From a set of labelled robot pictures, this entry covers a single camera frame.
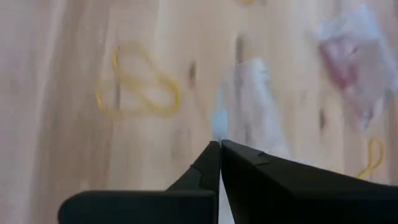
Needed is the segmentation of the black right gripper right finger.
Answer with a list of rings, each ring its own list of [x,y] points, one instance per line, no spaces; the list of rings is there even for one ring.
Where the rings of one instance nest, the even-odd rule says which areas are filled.
[[[398,186],[282,159],[230,140],[221,174],[235,224],[398,224]]]

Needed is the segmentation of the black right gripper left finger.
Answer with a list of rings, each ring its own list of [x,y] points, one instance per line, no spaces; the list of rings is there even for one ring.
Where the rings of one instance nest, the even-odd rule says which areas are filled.
[[[166,190],[87,190],[66,199],[59,224],[218,224],[220,144],[211,141]]]

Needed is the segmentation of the clear plastic zip bag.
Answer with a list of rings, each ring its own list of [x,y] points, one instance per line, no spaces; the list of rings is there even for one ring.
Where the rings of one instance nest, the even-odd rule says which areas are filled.
[[[329,79],[366,129],[381,114],[387,92],[398,90],[398,65],[376,16],[362,5],[322,22],[317,39]]]
[[[213,113],[213,138],[225,139],[284,159],[293,158],[261,58],[237,63],[223,77]]]

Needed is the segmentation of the yellow rubber band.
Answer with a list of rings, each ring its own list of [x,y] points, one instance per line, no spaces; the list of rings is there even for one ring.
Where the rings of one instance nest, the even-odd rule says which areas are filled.
[[[123,55],[141,56],[149,68],[153,70],[157,83],[161,89],[170,93],[173,102],[169,105],[158,105],[146,97],[141,92],[145,86],[152,86],[152,83],[146,82],[139,77],[134,77],[125,72],[119,65],[119,59]],[[121,42],[119,47],[115,48],[112,52],[112,66],[114,77],[103,82],[98,83],[95,90],[95,98],[98,108],[108,116],[114,119],[124,119],[133,116],[156,115],[160,117],[171,117],[178,112],[181,102],[181,88],[178,82],[170,78],[164,71],[162,71],[155,62],[151,59],[149,52],[140,43],[133,40]],[[126,90],[132,94],[137,95],[138,100],[142,103],[140,108],[129,109],[112,109],[103,100],[103,95],[113,89],[114,84],[119,83],[124,86]]]
[[[356,176],[364,179],[367,175],[371,175],[385,159],[385,147],[381,140],[372,138],[368,141],[368,164]]]

